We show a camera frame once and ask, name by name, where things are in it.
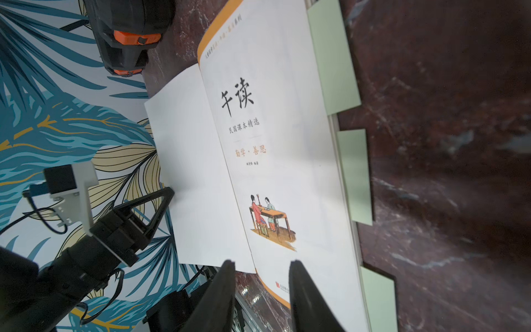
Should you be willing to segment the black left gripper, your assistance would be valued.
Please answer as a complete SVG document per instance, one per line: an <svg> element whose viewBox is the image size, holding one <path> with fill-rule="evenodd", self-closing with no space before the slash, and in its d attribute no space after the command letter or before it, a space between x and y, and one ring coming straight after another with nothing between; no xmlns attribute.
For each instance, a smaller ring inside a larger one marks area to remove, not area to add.
<svg viewBox="0 0 531 332"><path fill-rule="evenodd" d="M154 238L174 197L163 188L126 201L102 217L47 268L1 249L1 330L52 331L121 263L132 266Z"/></svg>

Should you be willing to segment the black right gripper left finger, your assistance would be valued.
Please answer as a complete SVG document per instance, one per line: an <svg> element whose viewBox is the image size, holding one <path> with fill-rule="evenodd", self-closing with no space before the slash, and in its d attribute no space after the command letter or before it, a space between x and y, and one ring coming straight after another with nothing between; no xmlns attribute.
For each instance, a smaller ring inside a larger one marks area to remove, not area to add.
<svg viewBox="0 0 531 332"><path fill-rule="evenodd" d="M235 273L235 263L224 261L181 331L232 331Z"/></svg>

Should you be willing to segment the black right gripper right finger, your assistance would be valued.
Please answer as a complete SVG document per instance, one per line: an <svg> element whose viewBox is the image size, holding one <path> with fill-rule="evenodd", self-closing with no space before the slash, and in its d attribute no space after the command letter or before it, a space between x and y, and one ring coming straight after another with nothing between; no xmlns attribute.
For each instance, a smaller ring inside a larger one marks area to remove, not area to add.
<svg viewBox="0 0 531 332"><path fill-rule="evenodd" d="M344 331L301 261L290 263L288 281L294 331Z"/></svg>

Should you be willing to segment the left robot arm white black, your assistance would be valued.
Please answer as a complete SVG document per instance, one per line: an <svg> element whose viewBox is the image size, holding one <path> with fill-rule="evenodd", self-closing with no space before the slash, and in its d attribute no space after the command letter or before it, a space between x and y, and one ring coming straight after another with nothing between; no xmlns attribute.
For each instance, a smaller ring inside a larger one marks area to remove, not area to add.
<svg viewBox="0 0 531 332"><path fill-rule="evenodd" d="M120 264L133 266L137 253L152 241L174 196L171 188L114 207L90 229L90 235L40 269L1 249L1 330L52 331L73 309L88 309L84 298L109 279L123 288Z"/></svg>

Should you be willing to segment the Chinese picture book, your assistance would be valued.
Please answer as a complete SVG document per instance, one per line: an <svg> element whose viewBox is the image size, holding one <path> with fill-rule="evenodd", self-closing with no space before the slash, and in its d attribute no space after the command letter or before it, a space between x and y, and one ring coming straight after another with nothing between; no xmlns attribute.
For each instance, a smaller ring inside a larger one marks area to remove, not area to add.
<svg viewBox="0 0 531 332"><path fill-rule="evenodd" d="M369 330L303 1L229 1L145 108L180 263L231 260L292 306L301 261L340 327Z"/></svg>

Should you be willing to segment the green sticky note top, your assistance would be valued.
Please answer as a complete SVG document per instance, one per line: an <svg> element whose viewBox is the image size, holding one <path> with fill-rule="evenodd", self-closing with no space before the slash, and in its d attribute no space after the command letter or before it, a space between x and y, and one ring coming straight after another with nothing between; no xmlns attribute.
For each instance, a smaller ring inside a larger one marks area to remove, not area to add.
<svg viewBox="0 0 531 332"><path fill-rule="evenodd" d="M360 106L361 97L339 1L317 1L307 13L326 113L331 116Z"/></svg>

